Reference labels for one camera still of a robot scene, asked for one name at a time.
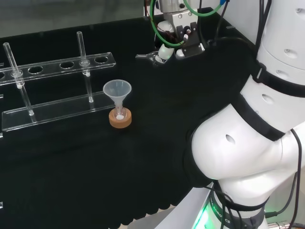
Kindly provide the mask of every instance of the cable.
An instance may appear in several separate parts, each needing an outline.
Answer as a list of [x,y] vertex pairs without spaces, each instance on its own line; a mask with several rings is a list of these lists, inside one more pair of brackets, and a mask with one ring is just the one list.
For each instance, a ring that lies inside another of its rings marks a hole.
[[145,14],[145,17],[147,17],[147,5],[146,5],[146,0],[144,0],[144,14]]
[[279,215],[279,214],[282,214],[282,213],[287,209],[287,207],[289,206],[290,201],[291,201],[291,199],[292,199],[292,196],[293,196],[293,194],[294,194],[296,178],[297,178],[297,173],[295,173],[294,180],[293,180],[293,182],[292,182],[292,187],[291,187],[290,195],[289,195],[288,201],[287,201],[287,203],[285,204],[285,206],[284,206],[284,207],[282,208],[282,210],[280,210],[280,211],[266,212],[266,213],[265,213],[266,219],[267,219],[267,218],[271,218],[271,217],[275,217],[275,216],[277,216],[277,215]]
[[301,223],[294,223],[292,225],[292,228],[303,228],[303,229],[305,229],[305,225],[301,224]]
[[263,30],[262,30],[262,33],[263,33],[263,31],[264,31],[264,28],[265,28],[265,25],[266,25],[266,22],[267,22],[267,18],[268,18],[268,15],[269,15],[269,11],[270,11],[270,8],[271,8],[271,4],[272,4],[272,0],[268,0],[267,5],[266,5],[266,9],[265,9],[265,13],[264,13],[264,20],[263,20]]
[[219,4],[213,11],[211,11],[209,13],[198,13],[191,8],[191,6],[187,3],[187,0],[183,0],[183,1],[184,1],[185,6],[187,7],[187,9],[198,17],[211,16],[211,15],[215,14],[221,8],[221,4]]
[[257,56],[259,46],[262,40],[262,31],[264,22],[264,0],[259,0],[259,21],[258,21],[258,30],[257,30],[257,37],[255,42],[255,56]]
[[233,214],[232,214],[231,209],[228,208],[228,211],[229,211],[230,217],[231,217],[231,219],[232,219],[233,226],[234,226],[235,229],[237,229],[236,224],[235,224],[235,220],[233,219]]
[[[202,7],[202,0],[200,0],[200,3],[199,3],[199,9],[201,9]],[[203,45],[204,48],[206,48],[208,45],[205,41],[205,39],[203,38],[203,35],[202,35],[202,30],[201,30],[201,18],[198,17],[198,29],[199,29],[199,38],[200,38],[200,41],[201,41],[201,44]]]
[[[228,194],[225,194],[224,192],[219,191],[219,190],[214,189],[214,188],[211,188],[211,187],[204,187],[204,188],[209,189],[209,190],[211,190],[211,191],[213,191],[213,192],[216,192],[216,193],[218,193],[218,194],[221,194],[221,195],[223,195],[224,197],[227,197],[231,203],[234,203],[234,201],[232,200],[232,198],[231,198]],[[240,214],[239,211],[236,211],[236,212],[237,212],[238,217],[239,217],[240,228],[242,228],[242,226],[243,226],[242,216],[241,216],[241,214]]]
[[292,217],[290,226],[288,229],[291,229],[292,226],[294,225],[295,218],[297,215],[298,207],[299,207],[299,195],[300,195],[300,183],[301,183],[301,168],[302,168],[302,144],[299,139],[299,136],[296,134],[294,129],[291,129],[292,134],[295,136],[297,145],[299,147],[299,159],[297,163],[297,181],[296,181],[296,192],[295,192],[295,211],[294,215]]
[[226,11],[226,9],[227,9],[227,7],[228,7],[228,3],[229,3],[229,0],[227,0],[227,1],[225,2],[224,10],[223,10],[223,12],[222,12],[222,14],[221,14],[221,16],[220,16],[219,21],[218,21],[217,30],[216,30],[215,39],[214,39],[215,42],[217,42],[218,34],[219,34],[219,29],[220,29],[221,23],[222,23],[223,18],[224,18],[224,13],[225,13],[225,11]]
[[159,31],[157,30],[155,24],[154,24],[154,21],[153,21],[153,12],[154,12],[154,6],[156,4],[156,0],[152,0],[151,1],[151,4],[150,4],[150,18],[151,18],[151,23],[152,23],[152,28],[155,32],[155,34],[159,37],[159,39],[164,43],[164,44],[167,44],[168,46],[170,47],[179,47],[180,45],[182,45],[184,43],[184,41],[178,43],[178,44],[172,44],[170,42],[168,42],[166,39],[164,39],[161,34],[159,33]]

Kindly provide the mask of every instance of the black cloth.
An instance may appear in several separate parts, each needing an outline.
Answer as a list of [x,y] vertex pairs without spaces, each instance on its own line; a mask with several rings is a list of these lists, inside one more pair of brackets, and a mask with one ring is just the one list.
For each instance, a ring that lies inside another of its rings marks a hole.
[[[218,16],[203,22],[212,38]],[[112,52],[117,67],[92,73],[92,90],[124,79],[132,92],[124,106],[132,124],[110,126],[109,110],[4,133],[0,141],[1,229],[115,229],[133,218],[177,205],[192,188],[182,166],[185,135],[206,114],[225,107],[249,77],[242,43],[153,67],[136,54],[153,51],[145,19],[117,21],[0,39],[19,65],[79,56],[76,32],[87,54]],[[220,35],[236,33],[221,30]],[[4,50],[0,62],[8,66]],[[86,94],[83,76],[26,82],[32,104]],[[0,88],[2,110],[23,107],[15,85]]]

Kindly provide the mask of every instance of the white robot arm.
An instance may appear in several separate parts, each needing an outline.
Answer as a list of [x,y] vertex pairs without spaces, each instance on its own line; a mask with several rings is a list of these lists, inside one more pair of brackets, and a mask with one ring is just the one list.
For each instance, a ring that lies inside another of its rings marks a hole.
[[[159,0],[159,3],[167,19],[159,24],[161,30],[171,28],[171,32],[179,35],[178,26],[197,21],[197,16],[184,8],[183,0]],[[268,228],[264,204],[297,171],[298,144],[291,129],[295,129],[305,146],[304,41],[305,0],[274,0],[257,63],[252,64],[252,75],[239,97],[203,122],[193,135],[196,165],[205,176],[219,180],[222,191],[235,204],[247,209],[240,214],[244,226],[253,229]],[[160,61],[166,62],[162,53],[170,52],[173,49],[163,45],[158,55]],[[178,50],[176,57],[186,57],[184,50]],[[206,224],[206,229],[221,227],[222,217],[215,210],[221,202],[217,195],[212,197],[207,206],[212,223]],[[225,228],[233,229],[227,219]]]

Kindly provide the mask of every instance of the black cable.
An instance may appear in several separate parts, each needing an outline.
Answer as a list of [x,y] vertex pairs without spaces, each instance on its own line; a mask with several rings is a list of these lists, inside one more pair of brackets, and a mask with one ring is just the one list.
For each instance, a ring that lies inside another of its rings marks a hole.
[[246,41],[245,39],[243,38],[240,38],[240,37],[220,37],[217,39],[218,41],[229,41],[229,40],[232,40],[232,41],[240,41],[240,42],[243,42],[245,43],[246,45],[248,45],[248,47],[255,51],[255,47],[254,47],[254,44],[251,43],[251,42],[248,42]]
[[145,17],[147,17],[147,11],[146,11],[146,0],[144,0],[144,12],[145,12]]
[[225,201],[223,202],[223,212],[221,213],[223,217],[221,218],[220,229],[224,229],[224,220],[225,220]]
[[272,0],[268,0],[267,5],[266,5],[266,10],[263,13],[263,22],[262,22],[261,27],[259,28],[259,30],[257,32],[256,43],[255,43],[256,54],[258,53],[258,49],[259,49],[259,46],[260,46],[261,41],[262,41],[262,36],[263,36],[264,28],[265,28],[265,25],[266,25],[266,22],[267,22],[267,18],[268,18],[268,15],[269,15],[269,11],[270,11],[270,8],[271,8],[271,4],[272,4]]
[[290,201],[292,199],[292,196],[294,195],[296,178],[297,178],[297,173],[295,173],[294,180],[292,182],[292,187],[291,187],[290,195],[289,195],[288,201],[285,204],[285,206],[280,211],[266,212],[265,213],[266,219],[267,218],[271,218],[271,217],[275,217],[275,216],[277,216],[279,214],[282,214],[287,209],[287,207],[289,206]]
[[294,223],[292,225],[292,228],[303,228],[303,229],[305,229],[305,225],[301,224],[301,223]]
[[233,219],[232,210],[231,210],[230,208],[228,208],[228,211],[229,211],[229,215],[230,215],[230,217],[231,217],[231,219],[232,219],[233,226],[234,226],[235,229],[237,229],[237,226],[236,226],[236,224],[235,224],[235,220]]
[[229,1],[230,1],[230,0],[227,0],[227,1],[225,2],[224,10],[223,10],[223,12],[222,12],[222,14],[221,14],[221,16],[220,16],[219,21],[218,21],[218,25],[217,25],[217,29],[216,29],[216,34],[215,34],[215,38],[214,38],[215,42],[217,42],[218,34],[219,34],[219,30],[220,30],[220,26],[221,26],[221,23],[222,23],[222,21],[223,21],[225,11],[227,10]]
[[[219,190],[214,189],[214,188],[211,188],[211,187],[204,187],[204,188],[209,189],[209,190],[211,190],[211,191],[213,191],[213,192],[216,192],[216,193],[218,193],[218,194],[221,194],[221,195],[223,195],[223,197],[227,197],[231,203],[234,203],[234,201],[232,200],[232,198],[231,198],[228,194],[225,194],[224,192],[219,191]],[[242,228],[242,226],[243,226],[242,216],[241,216],[241,214],[240,214],[239,211],[236,211],[236,212],[237,212],[238,217],[239,217],[240,228]]]
[[[202,0],[200,0],[200,3],[199,3],[199,9],[201,9],[202,7]],[[201,30],[201,20],[202,20],[202,17],[198,17],[198,30],[199,30],[199,39],[200,39],[200,42],[201,44],[203,45],[203,47],[206,49],[206,47],[208,46],[205,39],[203,38],[203,35],[202,35],[202,30]]]
[[263,22],[264,22],[264,0],[259,0],[259,21],[258,21],[258,30],[257,30],[257,36],[255,42],[255,56],[257,56],[258,49],[262,40],[262,30],[264,30],[264,28],[262,28]]
[[265,9],[265,13],[264,13],[263,31],[264,31],[264,28],[265,28],[265,25],[266,25],[266,22],[267,22],[267,18],[268,18],[268,15],[269,15],[271,4],[272,4],[272,0],[268,0],[267,5],[266,5],[266,9]]
[[295,211],[294,211],[294,215],[292,217],[290,226],[288,229],[291,229],[292,226],[294,225],[295,222],[295,218],[297,215],[297,211],[298,211],[298,207],[299,207],[299,195],[300,195],[300,184],[301,184],[301,168],[302,168],[302,144],[301,141],[299,139],[299,136],[296,134],[294,129],[291,129],[292,134],[295,136],[297,145],[299,147],[299,159],[298,159],[298,163],[297,163],[297,181],[296,181],[296,191],[295,191]]

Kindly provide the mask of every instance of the black strap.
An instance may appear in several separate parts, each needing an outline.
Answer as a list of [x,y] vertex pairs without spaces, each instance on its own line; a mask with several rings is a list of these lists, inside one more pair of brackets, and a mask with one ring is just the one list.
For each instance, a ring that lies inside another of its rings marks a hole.
[[249,57],[248,67],[255,82],[263,83],[286,95],[305,98],[305,85],[288,82],[267,72],[266,66],[256,61],[253,57]]
[[[214,182],[214,188],[216,190],[220,190],[218,182]],[[217,195],[217,197],[221,203],[223,201],[225,201],[225,206],[227,208],[235,210],[235,211],[256,211],[256,210],[263,208],[265,206],[265,204],[267,203],[267,201],[269,200],[269,198],[268,198],[264,203],[262,203],[260,205],[256,205],[256,206],[245,206],[245,205],[241,205],[241,204],[231,203],[229,200],[225,199],[222,196],[222,194],[219,194],[216,192],[215,192],[215,194]]]
[[276,141],[285,133],[275,129],[262,119],[247,103],[245,98],[239,94],[231,103],[237,113],[259,134],[271,141]]

